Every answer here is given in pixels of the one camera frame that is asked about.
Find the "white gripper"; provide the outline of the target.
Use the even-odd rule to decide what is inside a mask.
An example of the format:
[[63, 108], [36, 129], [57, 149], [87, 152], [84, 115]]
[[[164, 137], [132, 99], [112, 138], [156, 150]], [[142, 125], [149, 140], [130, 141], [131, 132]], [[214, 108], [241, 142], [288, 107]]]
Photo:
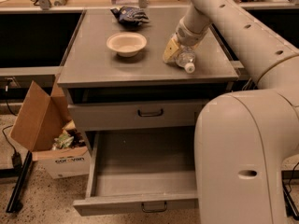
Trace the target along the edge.
[[178, 26], [164, 50], [163, 61], [170, 63], [180, 50], [180, 44], [185, 47], [192, 47], [202, 41], [207, 32], [208, 24], [196, 25], [194, 28], [189, 28], [184, 19], [181, 19]]

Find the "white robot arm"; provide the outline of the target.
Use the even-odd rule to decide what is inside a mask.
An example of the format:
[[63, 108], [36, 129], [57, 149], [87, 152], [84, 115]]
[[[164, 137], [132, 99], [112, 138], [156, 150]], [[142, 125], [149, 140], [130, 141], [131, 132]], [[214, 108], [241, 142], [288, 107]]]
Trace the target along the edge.
[[190, 0], [163, 59], [201, 41], [209, 24], [256, 85], [206, 104], [195, 126], [201, 224], [287, 224], [281, 165], [298, 152], [298, 49], [234, 0]]

